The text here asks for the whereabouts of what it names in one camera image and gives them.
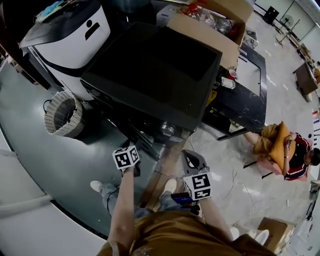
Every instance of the red cup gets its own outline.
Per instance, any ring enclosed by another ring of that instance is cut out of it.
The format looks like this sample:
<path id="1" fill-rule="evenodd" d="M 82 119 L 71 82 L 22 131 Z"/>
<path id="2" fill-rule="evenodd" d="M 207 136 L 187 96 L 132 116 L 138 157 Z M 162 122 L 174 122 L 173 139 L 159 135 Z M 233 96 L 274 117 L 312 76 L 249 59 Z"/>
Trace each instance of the red cup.
<path id="1" fill-rule="evenodd" d="M 235 80 L 237 78 L 237 72 L 234 71 L 233 69 L 230 69 L 229 73 L 226 75 L 226 78 L 230 80 Z"/>

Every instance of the jeans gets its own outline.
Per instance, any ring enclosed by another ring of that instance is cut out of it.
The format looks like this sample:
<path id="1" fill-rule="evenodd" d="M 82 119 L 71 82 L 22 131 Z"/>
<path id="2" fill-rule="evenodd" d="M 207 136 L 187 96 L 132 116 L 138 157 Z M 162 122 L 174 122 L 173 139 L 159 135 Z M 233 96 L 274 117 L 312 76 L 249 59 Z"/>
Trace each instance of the jeans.
<path id="1" fill-rule="evenodd" d="M 106 210 L 108 210 L 110 215 L 112 216 L 114 209 L 115 209 L 115 206 L 116 206 L 119 190 L 117 189 L 116 186 L 114 186 L 110 183 L 106 183 L 101 186 L 100 193 L 102 195 L 102 202 L 103 202 L 104 208 Z M 165 193 L 163 193 L 160 196 L 159 200 L 161 203 L 161 207 L 160 207 L 159 211 L 187 211 L 188 212 L 190 210 L 189 208 L 182 208 L 182 206 L 180 204 L 177 204 L 171 198 L 171 192 L 169 192 L 169 191 L 166 191 Z M 134 207 L 135 218 L 148 216 L 152 213 L 153 213 L 153 211 L 150 209 Z"/>

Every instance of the desk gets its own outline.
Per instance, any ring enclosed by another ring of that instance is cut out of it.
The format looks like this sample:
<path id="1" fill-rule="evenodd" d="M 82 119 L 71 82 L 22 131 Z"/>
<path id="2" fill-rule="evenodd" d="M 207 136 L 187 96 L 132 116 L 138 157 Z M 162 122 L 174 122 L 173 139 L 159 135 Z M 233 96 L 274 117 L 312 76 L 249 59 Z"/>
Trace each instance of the desk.
<path id="1" fill-rule="evenodd" d="M 246 53 L 241 53 L 241 55 L 260 69 L 260 93 L 256 95 L 238 82 L 233 90 L 223 86 L 216 89 L 217 96 L 206 108 L 202 122 L 225 134 L 218 138 L 218 141 L 230 139 L 248 131 L 256 133 L 265 126 L 267 109 L 266 61 L 264 57 L 247 45 L 243 44 L 241 49 Z M 220 81 L 223 71 L 223 68 L 220 67 L 217 81 Z M 230 120 L 243 128 L 230 132 Z"/>
<path id="2" fill-rule="evenodd" d="M 297 85 L 304 96 L 318 89 L 314 75 L 306 62 L 298 67 L 293 73 L 296 75 Z"/>

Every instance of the woven basket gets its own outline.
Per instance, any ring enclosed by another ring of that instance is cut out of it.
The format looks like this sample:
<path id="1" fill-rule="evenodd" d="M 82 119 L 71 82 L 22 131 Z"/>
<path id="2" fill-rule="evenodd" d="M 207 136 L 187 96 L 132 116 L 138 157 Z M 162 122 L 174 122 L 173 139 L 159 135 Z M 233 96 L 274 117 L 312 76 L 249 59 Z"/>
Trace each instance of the woven basket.
<path id="1" fill-rule="evenodd" d="M 43 104 L 44 125 L 50 135 L 74 138 L 85 127 L 83 106 L 69 91 L 57 92 Z"/>

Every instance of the black table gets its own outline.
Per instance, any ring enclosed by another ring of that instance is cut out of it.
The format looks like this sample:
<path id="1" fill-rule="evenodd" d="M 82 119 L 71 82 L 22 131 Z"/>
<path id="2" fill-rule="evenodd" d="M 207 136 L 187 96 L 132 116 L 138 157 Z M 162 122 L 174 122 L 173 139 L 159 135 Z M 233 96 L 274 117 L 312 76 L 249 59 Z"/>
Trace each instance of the black table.
<path id="1" fill-rule="evenodd" d="M 243 44 L 240 54 L 260 69 L 260 95 L 256 95 L 242 84 L 236 82 L 234 89 L 219 86 L 216 98 L 208 105 L 202 122 L 225 134 L 218 141 L 230 139 L 246 132 L 257 133 L 265 126 L 267 109 L 267 72 L 266 61 L 255 50 Z M 220 67 L 217 81 L 226 70 Z M 230 120 L 243 128 L 229 132 Z"/>

